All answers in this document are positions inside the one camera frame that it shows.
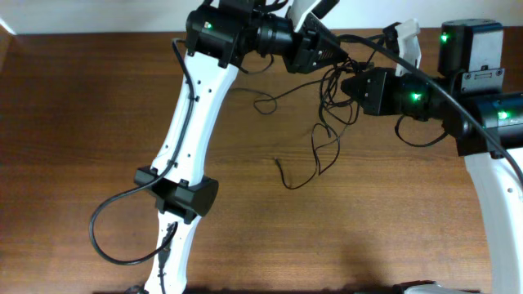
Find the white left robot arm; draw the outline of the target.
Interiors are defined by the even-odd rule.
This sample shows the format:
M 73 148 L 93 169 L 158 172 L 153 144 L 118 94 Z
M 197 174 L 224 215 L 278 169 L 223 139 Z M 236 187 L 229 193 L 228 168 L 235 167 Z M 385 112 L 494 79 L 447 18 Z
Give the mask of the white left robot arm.
M 206 1 L 186 21 L 184 73 L 168 133 L 152 164 L 135 182 L 155 198 L 159 252 L 145 293 L 182 293 L 196 227 L 216 199 L 219 184 L 204 175 L 208 143 L 221 105 L 245 55 L 282 56 L 293 74 L 308 74 L 346 59 L 339 41 L 322 24 L 335 1 L 295 1 L 285 16 L 276 1 Z

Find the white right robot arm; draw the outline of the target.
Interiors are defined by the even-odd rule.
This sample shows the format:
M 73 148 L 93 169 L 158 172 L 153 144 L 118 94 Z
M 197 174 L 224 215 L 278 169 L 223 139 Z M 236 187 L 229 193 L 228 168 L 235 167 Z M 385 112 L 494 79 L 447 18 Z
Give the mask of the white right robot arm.
M 473 181 L 489 246 L 492 290 L 522 290 L 522 95 L 503 91 L 503 26 L 495 20 L 446 21 L 438 76 L 424 76 L 416 20 L 385 29 L 379 51 L 397 63 L 341 85 L 367 115 L 438 119 Z

